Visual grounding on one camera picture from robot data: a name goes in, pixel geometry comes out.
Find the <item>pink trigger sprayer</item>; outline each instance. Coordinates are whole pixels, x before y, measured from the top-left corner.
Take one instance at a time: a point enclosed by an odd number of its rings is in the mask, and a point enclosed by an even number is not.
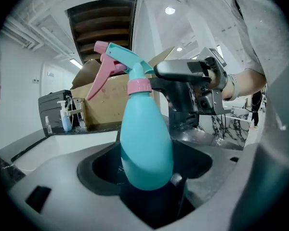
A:
[[[121,160],[129,182],[141,190],[155,190],[172,177],[172,142],[163,116],[154,99],[145,74],[153,68],[132,51],[97,41],[94,51],[101,54],[101,67],[86,97],[92,99],[111,74],[129,74],[130,96],[121,126]]]

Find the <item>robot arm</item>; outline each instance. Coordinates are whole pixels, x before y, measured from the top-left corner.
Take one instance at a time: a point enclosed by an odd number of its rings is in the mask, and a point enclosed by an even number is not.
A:
[[[162,92],[178,112],[199,115],[221,115],[224,110],[221,92],[227,84],[226,63],[215,49],[204,48],[196,60],[166,60],[154,66],[158,78],[151,78],[152,89]],[[211,82],[208,70],[216,73],[219,84],[212,90],[206,88]],[[194,87],[199,87],[196,96]]]

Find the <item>marble surface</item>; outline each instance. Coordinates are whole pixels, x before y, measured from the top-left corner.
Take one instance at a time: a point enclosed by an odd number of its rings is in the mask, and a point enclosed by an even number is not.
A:
[[[235,108],[231,110],[231,113],[222,116],[201,115],[198,128],[244,147],[249,134],[251,115],[248,110]]]
[[[223,106],[230,108],[239,108],[239,109],[243,109],[245,108],[247,103],[247,97],[239,97],[234,99],[233,101],[223,101]]]

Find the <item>ceiling light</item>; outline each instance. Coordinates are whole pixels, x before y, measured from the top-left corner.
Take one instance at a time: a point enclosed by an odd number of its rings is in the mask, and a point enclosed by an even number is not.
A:
[[[172,7],[167,7],[165,9],[166,14],[173,14],[175,12],[175,9]]]
[[[77,66],[78,68],[82,68],[82,65],[79,63],[79,62],[77,62],[75,59],[71,59],[71,60],[69,60],[72,64],[74,64],[75,66]]]

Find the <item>soap dispenser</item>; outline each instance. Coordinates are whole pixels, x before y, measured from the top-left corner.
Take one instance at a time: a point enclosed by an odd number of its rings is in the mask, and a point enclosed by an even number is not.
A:
[[[97,41],[94,51],[101,54],[101,67],[87,95],[90,100],[111,74],[129,74],[130,96],[123,115],[120,143],[121,160],[129,182],[141,190],[164,186],[172,176],[172,143],[163,116],[150,96],[145,74],[153,68],[132,51],[114,43]]]
[[[61,115],[61,121],[63,125],[64,131],[70,131],[72,130],[72,124],[69,119],[69,117],[66,115],[67,109],[66,109],[66,102],[65,101],[58,101],[57,103],[61,104],[61,110],[60,110],[60,115]]]

